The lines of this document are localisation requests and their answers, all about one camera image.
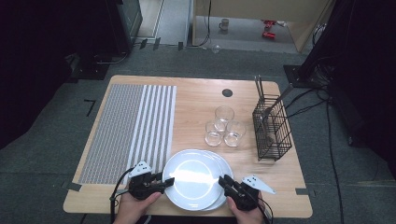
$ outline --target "wooden table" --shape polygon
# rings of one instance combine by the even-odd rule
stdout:
[[[333,0],[194,0],[192,44],[196,45],[196,17],[210,16],[267,21],[286,21],[297,51],[301,52],[318,24],[327,21]]]
[[[188,148],[212,150],[230,164],[234,179],[238,182],[242,180],[242,177],[254,174],[276,190],[276,195],[262,193],[264,200],[271,205],[275,217],[312,216],[308,195],[296,193],[296,189],[306,189],[306,186],[295,147],[292,147],[278,161],[258,161],[257,159],[252,121],[252,111],[258,100],[254,81],[114,76],[110,80],[109,87],[112,84],[177,86],[172,155]],[[263,88],[267,94],[279,94],[279,88],[275,82],[263,82]],[[231,90],[233,95],[223,96],[222,91],[225,89]],[[78,182],[81,175],[108,93],[109,88],[92,126],[73,179],[74,183]],[[239,147],[227,147],[224,143],[218,147],[210,147],[205,143],[205,122],[214,118],[214,111],[220,105],[231,106],[235,112],[234,119],[241,120],[247,125],[247,134]],[[108,214],[110,212],[108,198],[114,187],[114,185],[84,184],[80,191],[69,190],[64,202],[64,211]],[[148,215],[230,217],[233,214],[226,204],[208,212],[186,211],[172,204],[164,194],[149,208]]]

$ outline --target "gray placemat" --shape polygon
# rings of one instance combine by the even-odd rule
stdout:
[[[78,183],[116,184],[140,161],[161,172],[172,146],[176,92],[176,86],[111,85]]]

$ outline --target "black wire basket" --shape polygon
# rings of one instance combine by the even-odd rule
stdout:
[[[269,113],[266,108],[272,106],[277,95],[264,95],[253,111],[253,123],[256,134],[259,161],[270,159],[277,161],[292,147],[290,127],[282,102]]]

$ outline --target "stacked plate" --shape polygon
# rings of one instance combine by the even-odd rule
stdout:
[[[219,177],[233,178],[230,165],[220,155],[206,150],[186,149],[175,154],[163,168],[163,180],[174,177],[165,190],[178,207],[190,211],[209,211],[224,204],[224,189]]]

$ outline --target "gray carpet floor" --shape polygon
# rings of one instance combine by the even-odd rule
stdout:
[[[109,67],[105,80],[65,83],[43,109],[28,133],[0,150],[0,223],[79,223],[82,214],[67,214],[63,203],[91,131],[108,81],[114,75],[201,77],[253,80],[262,75],[281,90],[288,81],[283,64],[301,64],[301,54],[160,46],[133,49],[124,61]],[[305,89],[295,89],[284,100]],[[91,103],[96,100],[89,116]],[[309,93],[288,114],[319,101]],[[348,133],[336,108],[329,106],[332,154],[340,183],[340,211],[332,158],[326,104],[290,118],[294,143],[309,189],[313,216],[275,218],[274,223],[394,223],[396,184],[386,163],[369,148],[350,147]],[[84,223],[108,223],[109,215],[87,215]],[[225,220],[206,219],[206,223]]]

